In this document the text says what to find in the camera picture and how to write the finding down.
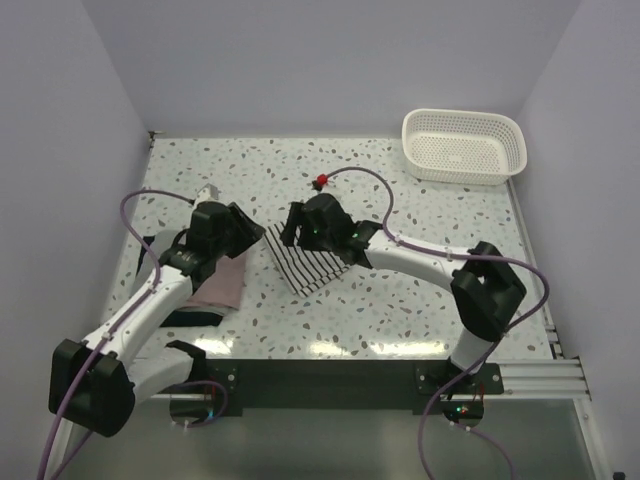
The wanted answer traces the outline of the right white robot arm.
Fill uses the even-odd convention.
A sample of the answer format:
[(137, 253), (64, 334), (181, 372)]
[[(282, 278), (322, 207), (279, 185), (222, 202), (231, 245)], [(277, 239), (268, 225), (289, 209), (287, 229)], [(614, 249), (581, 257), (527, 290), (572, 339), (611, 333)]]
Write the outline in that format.
[(389, 237), (381, 223), (353, 220), (326, 193), (292, 203), (279, 237), (286, 247), (331, 253), (350, 266), (406, 274), (449, 292), (463, 330), (449, 355), (445, 379), (459, 393), (480, 382), (486, 352), (501, 341), (527, 293), (490, 243), (444, 256), (424, 242), (411, 248), (407, 241)]

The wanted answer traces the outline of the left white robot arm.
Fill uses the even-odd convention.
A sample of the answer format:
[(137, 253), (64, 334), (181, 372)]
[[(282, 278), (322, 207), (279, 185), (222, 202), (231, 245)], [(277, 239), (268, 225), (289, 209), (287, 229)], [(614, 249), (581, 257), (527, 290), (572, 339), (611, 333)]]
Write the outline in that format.
[(194, 345), (171, 341), (151, 361), (137, 355), (222, 257), (238, 257), (264, 233), (235, 203), (199, 203), (183, 242), (160, 256), (154, 272), (115, 316), (82, 341), (66, 339), (54, 350), (49, 410), (55, 420), (112, 437), (134, 407), (153, 395), (178, 386), (196, 392), (209, 384), (206, 354)]

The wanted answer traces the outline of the black white striped tank top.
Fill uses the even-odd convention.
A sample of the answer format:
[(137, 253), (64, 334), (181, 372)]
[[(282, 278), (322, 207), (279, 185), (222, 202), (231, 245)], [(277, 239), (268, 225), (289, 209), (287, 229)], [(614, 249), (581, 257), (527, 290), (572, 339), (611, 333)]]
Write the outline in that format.
[(294, 295), (308, 297), (350, 269), (330, 252), (285, 246), (280, 239), (283, 227), (283, 222), (269, 226), (264, 240), (276, 269)]

